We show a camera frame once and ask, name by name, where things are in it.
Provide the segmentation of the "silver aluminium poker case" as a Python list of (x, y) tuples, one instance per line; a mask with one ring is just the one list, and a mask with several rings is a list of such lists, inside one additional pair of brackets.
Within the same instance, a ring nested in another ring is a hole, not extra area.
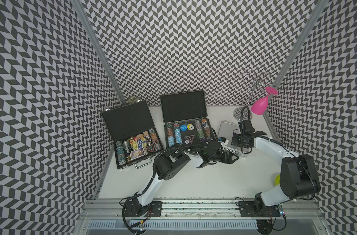
[(240, 134), (240, 129), (237, 124), (222, 121), (220, 124), (218, 136), (224, 137), (228, 140), (228, 144), (225, 146), (225, 150), (234, 153), (235, 155), (242, 157), (242, 148), (239, 147), (237, 143), (238, 135)]

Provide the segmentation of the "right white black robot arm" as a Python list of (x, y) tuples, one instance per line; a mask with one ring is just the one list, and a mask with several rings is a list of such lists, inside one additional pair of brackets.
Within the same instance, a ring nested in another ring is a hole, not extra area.
[(273, 210), (279, 204), (308, 196), (312, 200), (321, 190), (313, 157), (294, 153), (282, 143), (268, 138), (263, 131), (256, 131), (250, 120), (248, 106), (241, 109), (239, 133), (233, 133), (232, 143), (247, 155), (258, 149), (273, 159), (281, 168), (279, 185), (255, 195), (252, 208), (257, 216)]

